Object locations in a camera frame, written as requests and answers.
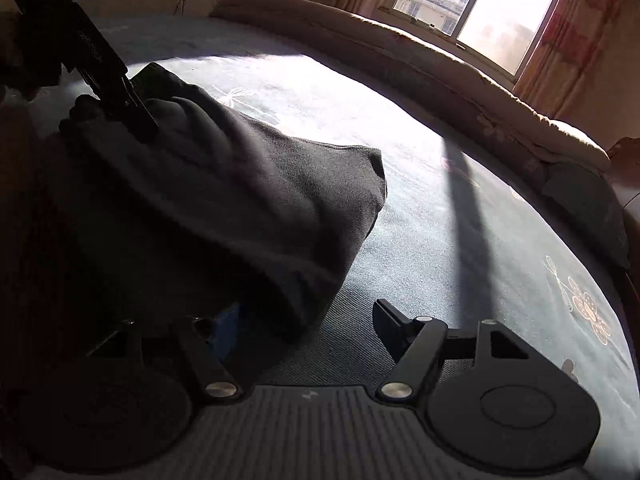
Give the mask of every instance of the silver screw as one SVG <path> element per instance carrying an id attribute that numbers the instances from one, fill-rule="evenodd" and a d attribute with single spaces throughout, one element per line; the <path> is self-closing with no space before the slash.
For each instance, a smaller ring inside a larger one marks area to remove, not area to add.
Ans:
<path id="1" fill-rule="evenodd" d="M 412 387 L 405 383 L 387 383 L 380 391 L 389 399 L 406 399 L 414 392 Z"/>
<path id="2" fill-rule="evenodd" d="M 238 392 L 238 387 L 235 384 L 227 383 L 226 381 L 207 384 L 205 389 L 211 397 L 215 397 L 217 399 L 233 397 Z"/>

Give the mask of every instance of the window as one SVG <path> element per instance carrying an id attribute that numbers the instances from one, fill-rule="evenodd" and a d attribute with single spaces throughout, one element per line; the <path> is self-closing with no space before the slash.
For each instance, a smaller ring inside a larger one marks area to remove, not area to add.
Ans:
<path id="1" fill-rule="evenodd" d="M 385 0 L 388 12 L 436 32 L 515 81 L 557 0 Z"/>

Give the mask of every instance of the mattress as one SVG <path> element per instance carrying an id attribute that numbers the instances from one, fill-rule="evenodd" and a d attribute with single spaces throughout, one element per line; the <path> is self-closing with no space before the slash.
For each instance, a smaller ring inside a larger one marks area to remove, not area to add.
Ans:
<path id="1" fill-rule="evenodd" d="M 97 25 L 129 76 L 156 61 L 285 134 L 382 150 L 388 198 L 375 228 L 322 323 L 277 362 L 258 359 L 258 343 L 246 352 L 260 382 L 375 387 L 393 364 L 370 320 L 377 298 L 454 328 L 497 319 L 598 403 L 587 470 L 640 474 L 640 398 L 620 298 L 580 239 L 499 161 L 410 102 L 348 77 L 348 67 L 256 28 L 182 17 Z M 30 107 L 38 133 L 55 132 L 84 92 L 76 75 L 44 89 Z"/>

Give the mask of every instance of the ribbed panel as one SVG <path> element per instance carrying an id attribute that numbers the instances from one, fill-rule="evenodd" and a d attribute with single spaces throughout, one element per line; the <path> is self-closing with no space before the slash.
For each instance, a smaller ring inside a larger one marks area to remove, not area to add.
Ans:
<path id="1" fill-rule="evenodd" d="M 38 468 L 29 480 L 87 480 Z M 374 402 L 360 386 L 258 386 L 240 404 L 204 410 L 153 463 L 109 480 L 485 480 L 444 454 L 414 412 Z M 549 480 L 585 480 L 567 471 Z"/>

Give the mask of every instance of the bed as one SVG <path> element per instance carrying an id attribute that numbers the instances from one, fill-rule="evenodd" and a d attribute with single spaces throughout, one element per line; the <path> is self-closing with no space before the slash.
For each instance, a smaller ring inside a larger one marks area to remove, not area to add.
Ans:
<path id="1" fill-rule="evenodd" d="M 521 176 L 379 80 L 264 30 L 218 18 L 96 23 L 129 76 L 156 61 L 285 134 L 382 150 L 388 197 L 375 228 L 322 323 L 263 363 L 259 381 L 374 388 L 392 367 L 370 320 L 377 298 L 456 328 L 497 319 L 596 399 L 593 477 L 638 477 L 637 364 L 620 297 L 607 268 Z M 43 89 L 30 105 L 38 135 L 53 134 L 87 91 L 75 75 Z"/>

